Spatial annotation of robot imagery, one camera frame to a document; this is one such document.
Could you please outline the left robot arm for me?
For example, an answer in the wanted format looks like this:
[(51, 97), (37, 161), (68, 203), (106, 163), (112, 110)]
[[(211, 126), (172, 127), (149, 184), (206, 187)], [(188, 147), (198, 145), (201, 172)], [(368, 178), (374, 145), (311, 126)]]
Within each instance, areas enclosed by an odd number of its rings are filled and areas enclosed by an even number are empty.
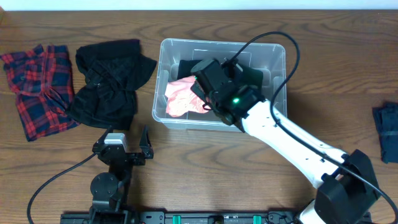
[(139, 152), (128, 152), (126, 136), (114, 133), (109, 127), (94, 143), (92, 151), (109, 166), (107, 172), (98, 174), (90, 185), (93, 196), (89, 211), (89, 224), (137, 224), (139, 215), (127, 205), (134, 166), (143, 166), (154, 158), (154, 150), (145, 126), (139, 141)]

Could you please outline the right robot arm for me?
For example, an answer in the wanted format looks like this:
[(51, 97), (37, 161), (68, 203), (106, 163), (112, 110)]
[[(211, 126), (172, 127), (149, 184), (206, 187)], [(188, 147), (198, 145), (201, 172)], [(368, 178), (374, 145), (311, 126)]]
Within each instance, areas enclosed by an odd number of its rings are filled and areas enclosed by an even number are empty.
[(317, 190), (297, 215), (299, 223), (361, 223), (379, 199), (373, 165), (365, 153), (347, 154), (321, 142), (271, 105), (254, 85), (239, 83), (217, 60), (198, 62), (193, 92), (225, 124), (260, 139), (292, 163)]

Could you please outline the green garment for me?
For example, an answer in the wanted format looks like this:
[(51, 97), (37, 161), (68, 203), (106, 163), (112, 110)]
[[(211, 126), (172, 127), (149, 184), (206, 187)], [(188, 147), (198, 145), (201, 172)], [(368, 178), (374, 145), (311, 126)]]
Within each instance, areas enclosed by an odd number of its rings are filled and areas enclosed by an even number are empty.
[(235, 76), (235, 80), (240, 85), (249, 85), (256, 88), (259, 92), (262, 90), (263, 73), (260, 70), (238, 64), (241, 70)]

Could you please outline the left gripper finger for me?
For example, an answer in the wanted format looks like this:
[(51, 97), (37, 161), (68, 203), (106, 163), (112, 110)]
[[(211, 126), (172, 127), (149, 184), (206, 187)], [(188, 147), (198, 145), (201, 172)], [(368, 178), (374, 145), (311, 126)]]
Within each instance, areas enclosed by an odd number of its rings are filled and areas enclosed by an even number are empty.
[(142, 131), (139, 147), (142, 152), (152, 152), (152, 144), (150, 143), (147, 126), (144, 126), (144, 129)]
[(97, 140), (97, 144), (104, 144), (104, 140), (106, 139), (109, 133), (113, 133), (113, 127), (109, 126), (106, 131), (102, 134), (102, 136)]

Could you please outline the navy taped garment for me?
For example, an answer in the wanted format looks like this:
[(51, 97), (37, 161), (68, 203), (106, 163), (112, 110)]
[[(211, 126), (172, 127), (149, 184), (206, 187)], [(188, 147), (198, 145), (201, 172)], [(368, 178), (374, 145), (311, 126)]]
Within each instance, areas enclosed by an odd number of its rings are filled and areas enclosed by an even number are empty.
[(386, 102), (373, 108), (373, 118), (381, 145), (381, 160), (397, 163), (397, 103)]

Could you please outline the black taped garment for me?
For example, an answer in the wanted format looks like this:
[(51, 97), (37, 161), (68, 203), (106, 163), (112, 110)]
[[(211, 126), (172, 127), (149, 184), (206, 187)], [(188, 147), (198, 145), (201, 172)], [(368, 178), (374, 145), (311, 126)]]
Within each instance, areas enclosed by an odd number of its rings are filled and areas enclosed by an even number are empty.
[(191, 75), (191, 69), (201, 62), (201, 60), (181, 60), (178, 65), (177, 79), (189, 77)]

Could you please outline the pink garment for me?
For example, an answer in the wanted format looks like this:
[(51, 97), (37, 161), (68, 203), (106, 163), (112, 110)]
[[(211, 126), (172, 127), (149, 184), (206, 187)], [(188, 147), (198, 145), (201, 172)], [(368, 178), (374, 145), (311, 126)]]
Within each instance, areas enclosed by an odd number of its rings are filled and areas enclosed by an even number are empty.
[(166, 113), (168, 115), (179, 117), (190, 111), (200, 114), (208, 112), (209, 107), (203, 108), (205, 102), (191, 90), (195, 80), (194, 76), (190, 76), (167, 84), (165, 96), (167, 97)]

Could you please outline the clear plastic storage bin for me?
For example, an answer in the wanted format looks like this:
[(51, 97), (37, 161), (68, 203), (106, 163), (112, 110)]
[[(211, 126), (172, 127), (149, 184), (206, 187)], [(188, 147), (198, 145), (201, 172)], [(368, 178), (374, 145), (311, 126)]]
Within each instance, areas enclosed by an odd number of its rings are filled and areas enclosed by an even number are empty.
[[(234, 56), (243, 45), (243, 42), (171, 38), (163, 40), (160, 45), (152, 117), (169, 129), (238, 132), (237, 127), (224, 124), (213, 112), (200, 114), (189, 111), (182, 116), (171, 117), (166, 112), (168, 98), (165, 91), (168, 83), (178, 79), (181, 60), (215, 58), (224, 62), (226, 58)], [(279, 44), (251, 43), (237, 59), (239, 64), (263, 73), (261, 93), (268, 100), (286, 78), (285, 49)]]

